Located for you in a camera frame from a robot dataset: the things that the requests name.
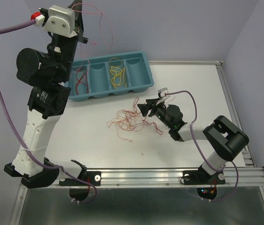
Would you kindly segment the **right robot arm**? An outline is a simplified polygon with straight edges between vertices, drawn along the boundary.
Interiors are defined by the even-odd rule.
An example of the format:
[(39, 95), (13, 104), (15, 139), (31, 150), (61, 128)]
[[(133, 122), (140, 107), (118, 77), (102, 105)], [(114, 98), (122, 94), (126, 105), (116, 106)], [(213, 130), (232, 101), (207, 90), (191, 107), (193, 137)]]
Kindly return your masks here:
[(137, 107), (144, 117), (157, 117), (169, 129), (173, 140), (193, 141), (195, 145), (198, 145), (198, 141), (208, 141), (212, 146), (213, 153), (203, 158), (197, 170), (183, 172), (180, 182), (184, 185), (209, 185), (214, 181), (225, 184), (223, 167), (227, 162), (232, 162), (249, 143), (248, 136), (223, 115), (202, 128), (186, 123), (177, 105), (165, 105), (158, 98), (148, 99)]

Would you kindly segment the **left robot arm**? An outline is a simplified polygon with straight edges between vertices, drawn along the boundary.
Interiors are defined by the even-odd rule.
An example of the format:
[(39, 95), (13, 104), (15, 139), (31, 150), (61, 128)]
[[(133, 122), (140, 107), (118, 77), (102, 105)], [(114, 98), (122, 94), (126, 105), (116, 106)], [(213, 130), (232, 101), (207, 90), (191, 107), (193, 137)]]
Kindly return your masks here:
[(45, 156), (53, 129), (63, 114), (71, 89), (65, 87), (72, 71), (78, 43), (83, 36), (82, 1), (66, 8), (41, 8), (41, 25), (51, 37), (47, 51), (22, 49), (17, 56), (17, 79), (32, 87), (23, 143), (4, 171), (20, 177), (27, 188), (44, 188), (66, 178), (62, 168)]

